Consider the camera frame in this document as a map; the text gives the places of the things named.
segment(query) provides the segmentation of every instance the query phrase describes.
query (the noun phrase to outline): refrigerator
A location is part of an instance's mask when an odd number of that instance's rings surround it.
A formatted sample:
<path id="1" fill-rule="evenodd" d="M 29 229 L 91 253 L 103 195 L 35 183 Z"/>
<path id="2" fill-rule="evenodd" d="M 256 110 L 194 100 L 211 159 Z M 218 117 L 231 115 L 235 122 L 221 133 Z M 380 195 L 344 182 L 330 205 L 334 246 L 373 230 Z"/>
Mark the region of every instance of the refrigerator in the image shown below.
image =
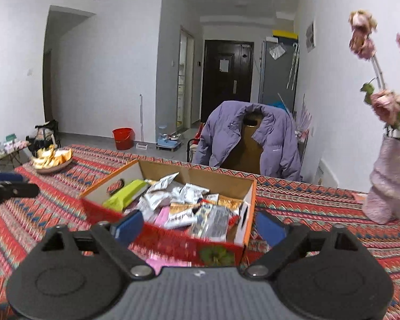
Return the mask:
<path id="1" fill-rule="evenodd" d="M 285 53 L 274 59 L 272 52 L 278 45 L 284 48 Z M 298 50 L 296 39 L 279 37 L 278 43 L 263 41 L 259 103 L 273 105 L 283 100 L 288 110 L 293 113 L 299 65 Z"/>

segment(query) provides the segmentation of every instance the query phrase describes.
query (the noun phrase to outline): kitchen doorway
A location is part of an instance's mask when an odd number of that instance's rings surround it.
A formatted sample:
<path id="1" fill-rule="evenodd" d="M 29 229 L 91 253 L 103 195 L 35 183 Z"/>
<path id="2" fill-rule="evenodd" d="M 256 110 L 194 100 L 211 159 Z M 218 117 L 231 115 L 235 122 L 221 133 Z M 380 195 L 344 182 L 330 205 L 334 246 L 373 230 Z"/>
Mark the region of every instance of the kitchen doorway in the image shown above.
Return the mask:
<path id="1" fill-rule="evenodd" d="M 201 122 L 228 100 L 250 102 L 253 42 L 205 41 Z"/>
<path id="2" fill-rule="evenodd" d="M 177 132 L 191 127 L 194 37 L 181 30 L 178 67 Z"/>

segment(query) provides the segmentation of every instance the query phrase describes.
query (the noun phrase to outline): jacket sleeve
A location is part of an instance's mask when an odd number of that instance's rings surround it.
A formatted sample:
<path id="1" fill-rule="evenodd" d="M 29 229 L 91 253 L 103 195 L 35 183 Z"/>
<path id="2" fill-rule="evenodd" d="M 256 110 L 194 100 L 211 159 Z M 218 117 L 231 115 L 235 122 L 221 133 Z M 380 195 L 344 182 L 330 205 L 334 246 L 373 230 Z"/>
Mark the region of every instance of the jacket sleeve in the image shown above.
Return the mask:
<path id="1" fill-rule="evenodd" d="M 289 116 L 286 118 L 285 138 L 283 141 L 282 178 L 299 182 L 301 180 L 301 160 L 298 152 L 298 140 L 295 136 L 295 127 Z"/>
<path id="2" fill-rule="evenodd" d="M 200 141 L 197 151 L 194 153 L 192 163 L 199 165 L 209 165 L 210 156 L 212 155 L 212 141 L 215 130 L 216 121 L 221 114 L 221 106 L 210 113 L 207 122 L 203 127 L 200 135 Z"/>

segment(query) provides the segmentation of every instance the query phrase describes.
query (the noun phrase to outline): jacket collar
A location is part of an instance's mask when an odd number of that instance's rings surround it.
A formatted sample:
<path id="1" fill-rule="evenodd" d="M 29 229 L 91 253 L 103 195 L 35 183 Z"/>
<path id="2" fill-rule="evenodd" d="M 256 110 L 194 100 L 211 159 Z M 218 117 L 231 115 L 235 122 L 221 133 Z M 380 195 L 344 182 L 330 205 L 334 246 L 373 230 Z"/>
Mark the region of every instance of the jacket collar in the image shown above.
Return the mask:
<path id="1" fill-rule="evenodd" d="M 244 116 L 255 111 L 261 112 L 263 115 L 262 122 L 259 125 L 259 128 L 257 128 L 255 133 L 252 135 L 252 138 L 263 146 L 268 134 L 273 129 L 275 121 L 274 115 L 265 108 L 265 105 L 259 103 L 246 104 L 234 115 L 234 118 L 230 120 L 230 123 L 228 124 L 229 129 L 240 135 L 241 124 L 243 123 Z"/>

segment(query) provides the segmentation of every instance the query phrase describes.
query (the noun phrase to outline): red bucket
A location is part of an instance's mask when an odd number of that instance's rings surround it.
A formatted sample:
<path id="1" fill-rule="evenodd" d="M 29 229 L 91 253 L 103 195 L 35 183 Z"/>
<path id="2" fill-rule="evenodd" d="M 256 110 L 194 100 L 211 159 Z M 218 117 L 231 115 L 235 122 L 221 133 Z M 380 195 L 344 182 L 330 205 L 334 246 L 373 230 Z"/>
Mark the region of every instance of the red bucket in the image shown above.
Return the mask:
<path id="1" fill-rule="evenodd" d="M 127 150 L 133 147 L 134 132 L 129 127 L 113 130 L 115 147 L 117 150 Z"/>

